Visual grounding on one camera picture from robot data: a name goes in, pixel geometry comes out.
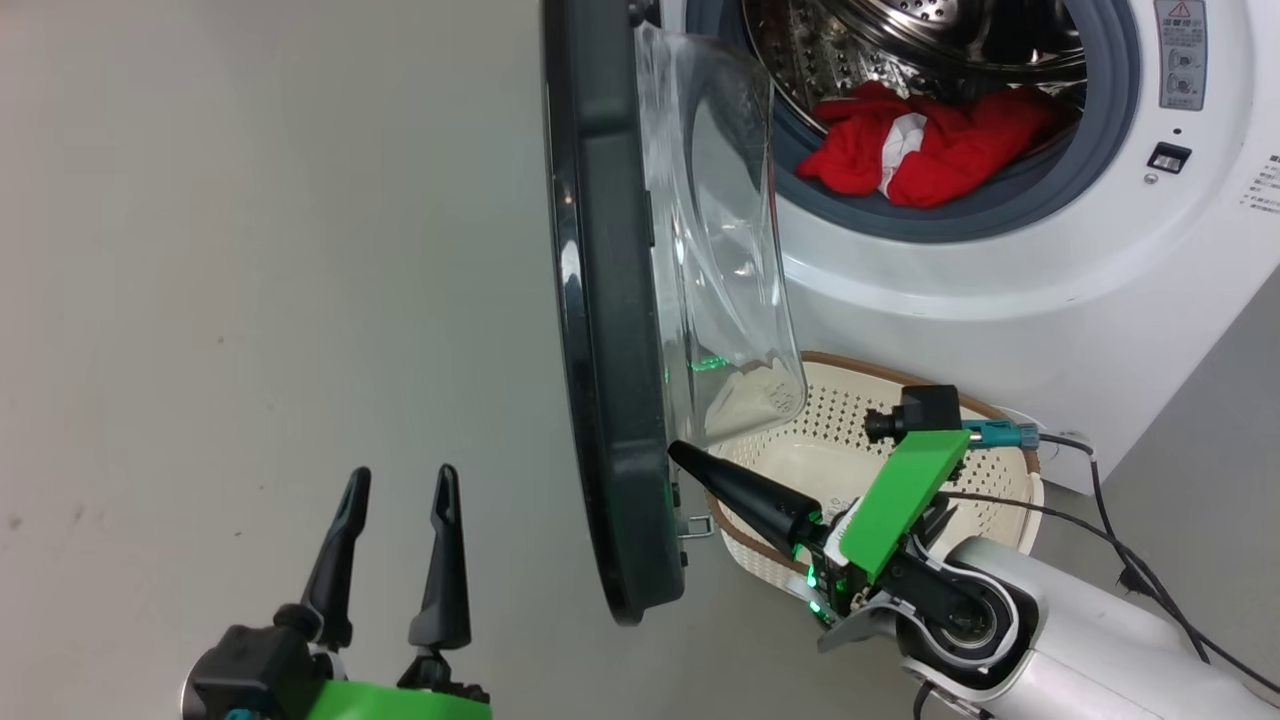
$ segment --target green led light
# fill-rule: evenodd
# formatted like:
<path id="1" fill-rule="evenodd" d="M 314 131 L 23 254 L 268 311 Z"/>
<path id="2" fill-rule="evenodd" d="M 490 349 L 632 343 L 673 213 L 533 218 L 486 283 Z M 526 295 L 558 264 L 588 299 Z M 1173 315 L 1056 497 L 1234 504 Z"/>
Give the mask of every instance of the green led light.
<path id="1" fill-rule="evenodd" d="M 698 363 L 690 363 L 689 369 L 695 373 L 705 373 L 707 370 L 716 370 L 726 365 L 728 365 L 728 360 L 721 357 L 719 355 L 714 355 L 712 357 L 704 357 Z"/>

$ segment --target green bracket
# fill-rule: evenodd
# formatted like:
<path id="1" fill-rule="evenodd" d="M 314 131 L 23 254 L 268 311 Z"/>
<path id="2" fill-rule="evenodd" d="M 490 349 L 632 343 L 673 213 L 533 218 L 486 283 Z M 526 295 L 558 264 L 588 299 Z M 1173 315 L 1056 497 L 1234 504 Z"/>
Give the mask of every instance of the green bracket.
<path id="1" fill-rule="evenodd" d="M 908 433 L 858 505 L 840 552 L 876 583 L 902 536 L 919 520 L 969 450 L 969 430 Z"/>
<path id="2" fill-rule="evenodd" d="M 444 693 L 328 682 L 307 720 L 493 720 L 493 708 Z"/>

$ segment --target door glass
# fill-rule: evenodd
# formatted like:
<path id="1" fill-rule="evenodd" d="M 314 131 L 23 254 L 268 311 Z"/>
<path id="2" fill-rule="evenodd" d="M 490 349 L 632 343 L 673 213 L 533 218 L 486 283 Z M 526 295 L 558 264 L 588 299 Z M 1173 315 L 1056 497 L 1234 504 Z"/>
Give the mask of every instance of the door glass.
<path id="1" fill-rule="evenodd" d="M 635 37 L 667 428 L 707 447 L 805 402 L 774 223 L 773 92 L 719 41 L 650 24 Z"/>

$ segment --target washing machine door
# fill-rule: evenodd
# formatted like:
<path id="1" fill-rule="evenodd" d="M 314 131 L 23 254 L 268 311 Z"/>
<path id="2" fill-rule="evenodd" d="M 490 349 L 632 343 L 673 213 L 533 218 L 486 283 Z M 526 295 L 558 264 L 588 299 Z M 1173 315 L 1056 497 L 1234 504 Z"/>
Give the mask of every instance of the washing machine door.
<path id="1" fill-rule="evenodd" d="M 684 591 L 666 450 L 792 418 L 805 383 L 768 77 L 626 0 L 544 0 L 554 266 L 591 542 L 614 618 Z"/>

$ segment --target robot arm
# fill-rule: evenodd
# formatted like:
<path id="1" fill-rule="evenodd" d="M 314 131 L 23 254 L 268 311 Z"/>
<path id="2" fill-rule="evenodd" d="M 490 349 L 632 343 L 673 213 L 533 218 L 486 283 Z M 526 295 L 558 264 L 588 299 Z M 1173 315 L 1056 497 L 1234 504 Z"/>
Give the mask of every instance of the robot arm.
<path id="1" fill-rule="evenodd" d="M 972 447 L 1036 437 L 1007 421 L 965 424 L 954 387 L 904 388 L 868 416 L 897 447 L 867 495 L 829 527 L 818 502 L 675 443 L 672 460 L 781 552 L 806 548 L 788 589 L 827 625 L 819 652 L 891 635 L 902 666 L 975 719 L 1280 719 L 1234 678 L 1197 661 L 1178 628 L 984 538 L 929 553 L 954 510 L 938 491 Z"/>
<path id="2" fill-rule="evenodd" d="M 435 547 L 422 610 L 410 623 L 417 655 L 396 687 L 353 683 L 338 660 L 351 644 L 347 601 L 356 539 L 365 528 L 370 473 L 352 473 L 301 602 L 270 628 L 233 625 L 196 661 L 182 692 L 183 720 L 490 720 L 489 694 L 456 683 L 442 650 L 471 642 L 458 474 L 440 468 L 431 506 Z"/>
<path id="3" fill-rule="evenodd" d="M 989 678 L 957 673 L 900 641 L 902 666 L 972 717 L 1280 717 L 1189 655 L 1175 625 L 1075 577 L 984 538 L 963 542 L 947 564 L 1011 588 L 1025 625 L 1016 661 Z"/>

